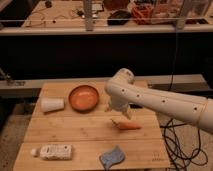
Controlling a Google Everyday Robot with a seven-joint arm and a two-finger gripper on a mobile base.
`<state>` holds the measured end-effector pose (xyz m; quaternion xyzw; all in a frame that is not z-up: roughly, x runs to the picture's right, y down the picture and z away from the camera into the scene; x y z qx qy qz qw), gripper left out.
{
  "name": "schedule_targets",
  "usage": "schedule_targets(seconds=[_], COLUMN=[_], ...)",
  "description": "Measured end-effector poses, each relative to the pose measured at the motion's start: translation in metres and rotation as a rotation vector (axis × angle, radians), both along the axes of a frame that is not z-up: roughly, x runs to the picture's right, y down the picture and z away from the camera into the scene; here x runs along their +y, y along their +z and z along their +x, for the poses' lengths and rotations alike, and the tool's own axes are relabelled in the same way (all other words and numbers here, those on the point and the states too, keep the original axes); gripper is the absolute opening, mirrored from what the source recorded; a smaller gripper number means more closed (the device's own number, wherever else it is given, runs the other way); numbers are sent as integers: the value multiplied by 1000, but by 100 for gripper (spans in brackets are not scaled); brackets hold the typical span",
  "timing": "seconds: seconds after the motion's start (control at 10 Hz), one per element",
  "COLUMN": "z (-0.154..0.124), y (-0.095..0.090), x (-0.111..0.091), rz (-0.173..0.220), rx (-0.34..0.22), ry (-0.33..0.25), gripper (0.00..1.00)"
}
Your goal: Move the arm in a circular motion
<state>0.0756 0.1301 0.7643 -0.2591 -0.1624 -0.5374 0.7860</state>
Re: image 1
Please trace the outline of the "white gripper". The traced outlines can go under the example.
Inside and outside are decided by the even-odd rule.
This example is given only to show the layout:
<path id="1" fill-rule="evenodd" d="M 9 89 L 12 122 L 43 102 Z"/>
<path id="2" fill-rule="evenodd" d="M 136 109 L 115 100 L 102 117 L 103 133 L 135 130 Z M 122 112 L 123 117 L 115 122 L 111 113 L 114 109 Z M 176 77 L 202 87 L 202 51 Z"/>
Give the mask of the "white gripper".
<path id="1" fill-rule="evenodd" d="M 129 108 L 130 106 L 127 100 L 116 96 L 111 96 L 109 98 L 108 106 L 106 107 L 105 111 L 108 112 L 111 110 L 115 110 L 118 112 L 122 112 L 127 119 L 131 120 L 132 115 L 131 110 L 128 110 Z"/>

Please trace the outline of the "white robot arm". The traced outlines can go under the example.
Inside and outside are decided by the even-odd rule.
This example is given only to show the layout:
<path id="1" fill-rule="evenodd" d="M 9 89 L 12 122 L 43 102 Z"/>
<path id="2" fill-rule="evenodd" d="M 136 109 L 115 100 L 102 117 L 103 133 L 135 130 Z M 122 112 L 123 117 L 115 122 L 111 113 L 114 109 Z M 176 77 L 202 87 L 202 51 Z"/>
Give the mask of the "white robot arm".
<path id="1" fill-rule="evenodd" d="M 105 92 L 110 96 L 108 109 L 121 112 L 127 119 L 131 118 L 129 104 L 133 103 L 213 134 L 213 99 L 135 86 L 134 74 L 127 68 L 106 82 Z"/>

